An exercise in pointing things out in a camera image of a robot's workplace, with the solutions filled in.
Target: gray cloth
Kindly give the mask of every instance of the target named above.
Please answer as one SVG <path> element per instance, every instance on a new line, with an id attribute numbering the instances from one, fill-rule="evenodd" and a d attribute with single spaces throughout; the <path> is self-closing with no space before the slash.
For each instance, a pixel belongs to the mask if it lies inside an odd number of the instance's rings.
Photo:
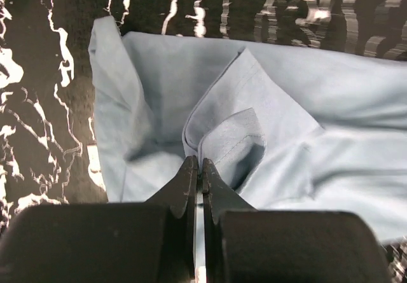
<path id="1" fill-rule="evenodd" d="M 95 130 L 110 202 L 141 202 L 185 155 L 257 209 L 360 215 L 407 234 L 407 64 L 94 23 Z M 204 262 L 198 214 L 197 266 Z"/>

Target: folded cloth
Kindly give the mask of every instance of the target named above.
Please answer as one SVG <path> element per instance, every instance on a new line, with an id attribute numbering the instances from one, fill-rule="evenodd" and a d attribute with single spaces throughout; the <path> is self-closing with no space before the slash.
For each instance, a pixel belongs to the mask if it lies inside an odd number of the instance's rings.
<path id="1" fill-rule="evenodd" d="M 129 32 L 89 46 L 110 202 L 141 202 L 186 155 L 257 209 L 349 211 L 407 234 L 407 64 L 226 39 Z M 197 266 L 204 263 L 198 213 Z"/>

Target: light blue fabric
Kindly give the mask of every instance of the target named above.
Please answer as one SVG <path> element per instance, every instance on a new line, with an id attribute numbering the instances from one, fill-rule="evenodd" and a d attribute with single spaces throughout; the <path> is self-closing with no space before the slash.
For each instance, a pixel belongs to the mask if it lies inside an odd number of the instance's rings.
<path id="1" fill-rule="evenodd" d="M 185 155 L 210 158 L 257 209 L 360 215 L 407 234 L 407 64 L 225 39 L 130 32 L 89 46 L 110 202 L 140 202 Z M 203 264 L 198 215 L 197 266 Z"/>

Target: black marble surface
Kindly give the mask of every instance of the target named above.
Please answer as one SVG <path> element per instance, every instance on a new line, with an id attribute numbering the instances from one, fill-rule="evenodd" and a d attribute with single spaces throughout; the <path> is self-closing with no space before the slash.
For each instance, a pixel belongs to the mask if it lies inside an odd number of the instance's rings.
<path id="1" fill-rule="evenodd" d="M 407 53 L 407 0 L 0 0 L 2 229 L 30 205 L 107 201 L 87 53 L 105 15 L 122 34 Z M 407 244 L 389 245 L 387 257 L 394 282 L 407 282 Z"/>

